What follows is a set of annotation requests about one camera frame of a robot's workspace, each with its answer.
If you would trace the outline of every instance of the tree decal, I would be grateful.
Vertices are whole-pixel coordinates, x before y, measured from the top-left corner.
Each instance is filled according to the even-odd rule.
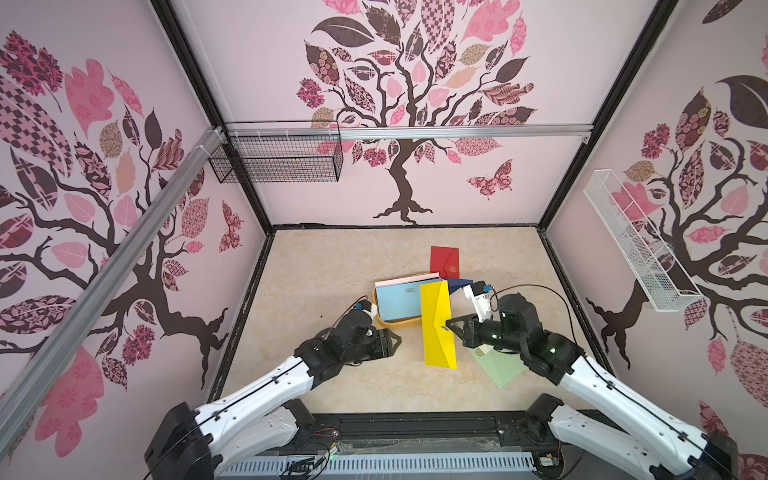
[[[313,126],[327,127],[330,120],[341,127],[524,124],[535,111],[511,107],[534,87],[512,83],[527,59],[515,57],[528,33],[522,15],[511,19],[519,0],[458,0],[463,15],[474,12],[468,22],[457,18],[454,0],[323,1],[346,16],[323,20],[313,29],[323,35],[305,41],[314,78],[301,79],[296,96],[314,110]],[[484,104],[491,111],[483,112]],[[412,213],[432,212],[413,199],[407,160],[462,164],[501,146],[492,138],[441,142],[343,142],[353,164],[363,159],[383,166],[397,185],[397,200],[374,218],[398,213],[416,224]],[[510,165],[492,179],[468,182],[486,197],[511,190]]]
[[[714,372],[726,368],[730,352],[730,365],[744,389],[768,407],[768,350],[742,340],[739,334],[747,331],[768,339],[768,222],[764,220],[768,145],[729,135],[735,122],[768,129],[764,120],[768,119],[768,81],[738,75],[718,83],[730,87],[730,114],[722,106],[713,109],[702,88],[684,108],[671,141],[666,124],[644,135],[641,155],[647,160],[624,172],[635,182],[624,185],[658,228],[660,238],[642,220],[635,222],[636,229],[652,250],[662,242],[669,245],[706,297],[686,308],[682,315],[686,329],[708,318],[712,336],[705,348]],[[630,220],[641,217],[633,218],[629,210],[627,215]],[[671,256],[660,260],[678,286],[690,284]],[[635,281],[618,313],[587,301],[607,324],[601,331],[606,351],[607,338],[615,336],[629,368],[627,329],[637,322],[647,302],[640,284]],[[733,321],[735,339],[728,339],[720,329],[726,316]]]

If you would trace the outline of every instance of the pink leaf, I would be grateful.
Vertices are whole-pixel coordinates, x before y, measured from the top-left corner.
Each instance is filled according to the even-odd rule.
[[[132,227],[136,224],[138,215],[136,213],[136,205],[131,195],[122,197],[118,202],[118,205],[114,208],[114,221],[119,225],[125,225],[126,227]]]
[[[441,107],[445,104],[445,99],[448,98],[448,88],[436,88],[427,94],[427,101],[434,108]]]
[[[509,49],[512,50],[512,56],[514,57],[525,43],[525,35],[528,33],[528,27],[525,26],[523,15],[515,22],[515,26],[512,27],[512,37],[509,39]]]
[[[492,41],[493,35],[504,33],[509,28],[507,18],[520,8],[519,0],[508,0],[502,7],[502,0],[486,0],[470,18],[462,41],[477,37],[483,41]]]
[[[88,247],[80,242],[64,242],[51,247],[54,257],[69,268],[80,268],[88,259]]]
[[[64,194],[64,202],[72,217],[80,223],[89,223],[96,215],[96,207],[90,200],[73,194]]]
[[[109,107],[114,102],[114,93],[101,84],[104,81],[104,69],[99,62],[89,58],[85,61],[85,68],[87,74],[72,67],[72,75],[64,75],[64,86],[72,114],[88,138],[89,125],[112,118]]]
[[[715,374],[722,372],[725,368],[727,354],[721,338],[710,342],[710,347],[707,349],[707,355],[709,356],[712,368],[715,369]]]
[[[750,192],[746,185],[738,187],[723,198],[720,202],[720,209],[726,214],[741,215],[746,211],[750,202]]]

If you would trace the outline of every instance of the leaf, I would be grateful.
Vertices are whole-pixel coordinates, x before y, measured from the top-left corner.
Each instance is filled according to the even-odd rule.
[[[645,182],[651,175],[655,174],[654,164],[648,160],[641,160],[632,164],[629,169],[624,171],[627,178],[633,182]]]
[[[173,137],[163,142],[152,165],[155,170],[176,170],[184,159],[184,149],[181,147],[181,132],[177,128]]]
[[[528,33],[528,27],[525,26],[525,20],[520,15],[512,27],[512,37],[509,39],[509,49],[512,51],[514,57],[523,48],[525,43],[525,36]]]
[[[163,268],[173,276],[182,276],[185,273],[189,273],[189,270],[181,266],[181,263],[178,263],[172,258],[165,261]]]
[[[750,163],[757,170],[768,170],[768,145],[756,141],[750,143]]]
[[[477,70],[478,70],[477,67],[463,68],[462,70],[459,70],[456,73],[454,73],[445,83],[445,86],[448,88],[461,88],[464,85],[466,85],[470,80],[472,80],[472,77],[475,76],[475,72]]]
[[[22,214],[0,223],[0,248],[16,248],[27,243],[35,225],[30,214]]]
[[[690,160],[680,172],[679,185],[683,208],[688,208],[696,203],[696,199],[699,197],[701,188],[704,185],[704,164],[701,161],[701,146],[694,151],[694,154],[690,156]]]
[[[502,67],[499,68],[498,72],[496,72],[496,81],[498,83],[504,83],[517,77],[526,60],[528,60],[528,57],[516,58],[503,64]]]
[[[82,224],[87,225],[96,216],[96,207],[90,200],[78,195],[64,194],[64,202],[72,217]]]
[[[384,41],[388,41],[393,45],[399,45],[400,25],[397,23],[397,20],[395,20],[395,17],[392,16],[392,14],[386,11],[384,8],[369,7],[368,5],[364,6],[366,7],[366,17],[368,18],[368,23],[371,24],[373,30],[376,31],[376,34]]]
[[[373,35],[357,20],[349,17],[332,17],[323,20],[313,31],[324,31],[343,47],[362,47],[374,40]]]
[[[18,292],[27,281],[27,267],[23,262],[13,263],[0,269],[0,298],[8,298]]]
[[[520,97],[533,90],[533,86],[533,84],[527,84],[521,88],[519,84],[502,84],[481,92],[497,105],[516,104],[520,101]]]
[[[704,17],[701,23],[711,23],[724,17],[740,3],[741,0],[717,0],[715,6],[707,13],[707,16]]]
[[[389,50],[376,50],[368,54],[369,57],[376,60],[379,65],[391,65],[397,60],[397,54],[394,51]]]
[[[109,335],[107,335],[107,338],[104,339],[103,342],[101,342],[101,345],[98,347],[98,350],[96,351],[96,355],[99,356],[102,353],[112,353],[112,350],[114,350],[115,346],[118,345],[118,333],[112,332]]]
[[[360,80],[370,80],[376,75],[376,72],[372,68],[366,67],[365,65],[348,68],[347,71],[351,71]]]
[[[729,255],[728,257],[723,258],[720,265],[717,266],[717,274],[720,276],[732,275],[749,265],[756,257],[757,255],[752,257]]]
[[[118,194],[122,195],[134,187],[136,181],[136,166],[134,159],[131,158],[131,152],[127,151],[120,156],[118,168],[114,172],[118,184]]]
[[[696,243],[711,243],[722,237],[728,231],[727,228],[720,226],[701,227],[686,235]]]
[[[730,150],[712,141],[710,145],[712,146],[710,163],[713,167],[717,170],[732,170],[736,166],[736,161],[733,159],[733,154],[730,153]]]
[[[354,22],[351,18],[346,18],[346,20]],[[310,64],[310,69],[315,76],[322,83],[338,87],[341,77],[339,66],[333,56],[325,48],[310,45],[307,41],[304,42],[304,47],[306,48],[306,61]]]
[[[413,33],[408,37],[406,49],[402,53],[402,56],[406,58],[406,61],[415,60],[422,54],[422,51],[424,51],[424,37],[422,37],[421,26],[421,23],[417,23],[416,28],[413,29]]]
[[[487,154],[494,148],[501,147],[496,140],[487,137],[459,138],[454,142],[454,145],[460,154],[469,157]]]
[[[74,300],[66,296],[37,296],[0,310],[0,330],[8,333],[43,332],[64,319]]]
[[[462,57],[459,59],[459,61],[464,65],[474,65],[480,61],[480,58],[482,58],[483,54],[486,50],[488,50],[489,46],[490,45],[483,45],[482,43],[470,45],[469,48],[464,50],[464,53],[462,53]]]
[[[710,120],[712,106],[704,97],[704,89],[688,102],[683,113],[680,114],[680,120],[677,121],[675,130],[675,141],[677,146],[685,153],[686,150],[693,147],[707,128]]]
[[[475,120],[480,115],[480,110],[482,110],[482,98],[475,100],[472,108],[469,109],[469,120]]]
[[[369,112],[373,112],[376,107],[373,103],[373,97],[368,91],[359,84],[351,81],[349,77],[344,77],[346,83],[346,91],[349,93],[349,97],[358,107]]]
[[[750,127],[768,128],[768,81],[752,75],[720,80],[730,88],[730,113]]]
[[[107,380],[123,386],[128,391],[128,372],[125,369],[125,364],[120,360],[105,356],[101,360],[101,371],[104,372],[104,377]]]
[[[485,71],[491,71],[496,65],[498,65],[504,56],[504,50],[506,48],[507,44],[504,43],[502,46],[496,47],[488,52],[488,56],[485,57]]]
[[[768,350],[739,340],[730,354],[730,364],[747,392],[768,407]]]
[[[69,268],[80,268],[88,260],[88,247],[80,242],[64,242],[51,247],[56,260]]]
[[[445,100],[451,91],[448,88],[436,88],[427,94],[427,101],[434,108],[445,105]]]
[[[58,198],[58,187],[53,177],[45,170],[37,167],[23,158],[17,158],[10,147],[11,160],[16,168],[16,174],[29,197],[47,211],[51,211]]]
[[[123,132],[128,140],[137,147],[141,146],[141,136],[139,135],[139,128],[136,126],[134,118],[131,116],[130,111],[125,109],[125,116],[123,116]]]
[[[746,185],[738,187],[731,191],[720,202],[720,209],[726,214],[741,215],[746,212],[746,207],[750,204],[750,192]]]
[[[438,58],[438,61],[435,64],[435,81],[440,81],[443,78],[448,77],[448,74],[451,73],[451,70],[453,69],[454,63],[456,63],[456,43],[454,41],[449,41],[445,44],[445,47],[440,54],[440,58]]]
[[[691,303],[685,308],[685,314],[683,320],[685,322],[685,329],[704,318],[707,314],[707,299],[703,298]]]
[[[427,110],[427,106],[424,105],[424,108],[419,110],[419,113],[416,114],[416,123],[417,125],[424,125],[427,123],[427,116],[429,115],[429,111]]]
[[[195,238],[203,231],[208,221],[208,200],[208,198],[197,198],[190,202],[181,216],[182,235]]]
[[[120,152],[123,150],[123,137],[120,135],[117,120],[106,124],[101,129],[98,141],[101,151],[104,153],[104,158],[117,158],[120,155]]]

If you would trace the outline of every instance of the beige marble surface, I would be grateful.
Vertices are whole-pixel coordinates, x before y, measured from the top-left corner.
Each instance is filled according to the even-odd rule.
[[[497,290],[540,283],[564,295],[533,228],[431,228],[381,230],[281,230],[266,262],[253,308],[237,347],[223,394],[259,378],[305,339],[330,326],[373,282],[429,271],[431,246],[458,247],[462,278]],[[545,329],[571,337],[565,305],[552,292],[518,289],[536,305]],[[451,295],[453,316],[472,313],[471,302]],[[588,352],[574,318],[577,340]],[[526,409],[539,394],[574,408],[583,400],[525,371],[503,389],[494,385],[457,340],[458,368],[424,364],[420,325],[395,329],[402,345],[388,359],[344,367],[302,400],[311,412],[428,412]]]

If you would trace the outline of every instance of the pink wall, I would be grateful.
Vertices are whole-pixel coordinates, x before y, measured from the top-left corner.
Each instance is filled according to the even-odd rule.
[[[463,124],[474,124],[471,107],[476,101],[481,102],[478,105],[481,115],[518,108],[516,114],[521,116],[523,111],[535,109],[530,118],[528,114],[521,116],[521,123],[588,124],[621,69],[654,2],[238,0],[228,2],[228,8],[219,8],[218,4],[204,0],[176,0],[174,4],[228,119],[307,119],[327,111],[342,121],[352,113],[342,109],[339,96],[343,95],[344,101],[358,113],[371,111],[370,116],[378,120],[353,115],[349,126],[394,126],[418,125],[418,112],[425,108],[427,124],[447,124],[462,115],[466,115]],[[328,24],[321,22],[329,18],[341,20],[332,20],[330,27],[323,26]],[[333,26],[337,22],[355,25],[354,28],[363,33],[347,36]],[[397,54],[400,42],[409,50],[409,39],[417,27],[428,45],[425,61],[418,56],[403,60],[401,71],[392,63],[382,65],[371,55],[374,51]],[[448,74],[444,78],[430,83],[428,69],[423,69],[423,74],[419,69],[438,65],[444,58],[445,46],[451,41],[455,44],[455,60],[442,64],[453,66],[446,69]],[[305,42],[310,45],[309,51]],[[490,82],[479,88],[489,52],[500,47],[503,47],[503,56],[499,63],[482,78]],[[319,56],[316,48],[323,48],[329,55],[332,74],[327,79],[325,74],[318,77],[311,70],[311,58],[315,54]],[[504,65],[522,67],[513,78],[497,77]],[[371,68],[378,68],[380,74],[369,76],[366,69]],[[473,74],[472,68],[478,70]],[[456,77],[464,74],[465,80]],[[406,75],[415,85],[413,102],[407,101],[407,94],[397,100],[398,93],[407,90]],[[304,88],[302,93],[300,81],[304,78],[315,82],[323,91],[318,95],[310,91],[311,88]],[[360,95],[364,105],[367,105],[366,95],[370,94],[373,105],[368,111],[360,103],[356,104],[346,86],[347,80],[354,82],[353,88],[367,92]],[[480,91],[501,85],[515,91],[508,92],[503,104],[494,104],[492,95]],[[379,87],[387,92],[384,100]],[[339,93],[329,91],[332,88]],[[443,95],[442,99],[438,96],[434,100],[430,96],[441,91],[456,97],[446,100]],[[454,110],[457,99],[465,94],[469,95]],[[432,115],[446,102],[450,108],[440,111],[432,123]],[[396,115],[406,104],[410,105],[404,114]],[[381,121],[380,114],[385,109],[384,121]],[[396,116],[402,120],[397,121],[393,118]],[[418,150],[410,145],[399,155],[385,156],[373,166],[364,158],[355,162],[354,146],[350,142],[345,145],[347,153],[338,183],[258,184],[257,191],[274,223],[537,222],[573,158],[580,138],[495,140],[498,143],[492,150],[468,154],[460,144],[438,139],[427,142],[435,152],[434,162],[417,162]],[[360,147],[364,151],[386,151],[388,145],[389,142],[381,142]],[[493,177],[509,160],[511,184],[502,190],[504,184],[494,183]],[[494,194],[482,195],[468,182],[474,177],[488,178],[490,184],[495,185]],[[386,211],[390,214],[376,218]]]
[[[768,458],[756,455],[768,455],[768,4],[718,2],[736,6],[703,23],[715,3],[685,5],[551,238],[622,380],[708,432],[718,415],[739,444],[742,478],[763,478]],[[658,189],[645,210],[664,225],[705,300],[679,313],[653,310],[582,193],[598,168],[641,192]]]
[[[22,2],[0,25],[4,391],[208,123],[147,2]],[[141,478],[164,413],[204,401],[262,242],[206,166],[0,477]]]

